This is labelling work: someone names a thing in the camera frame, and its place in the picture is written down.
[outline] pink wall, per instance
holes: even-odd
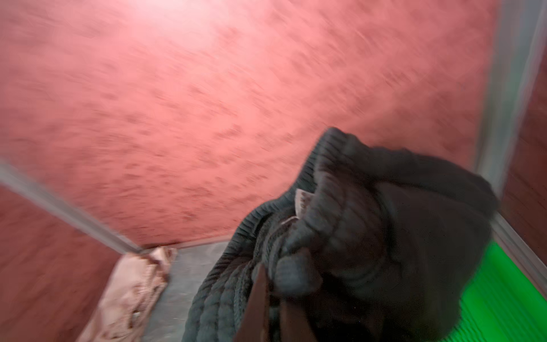
[[[2,154],[139,244],[231,233],[330,125],[466,165],[496,3],[4,1]]]
[[[0,341],[74,341],[119,254],[0,187]]]

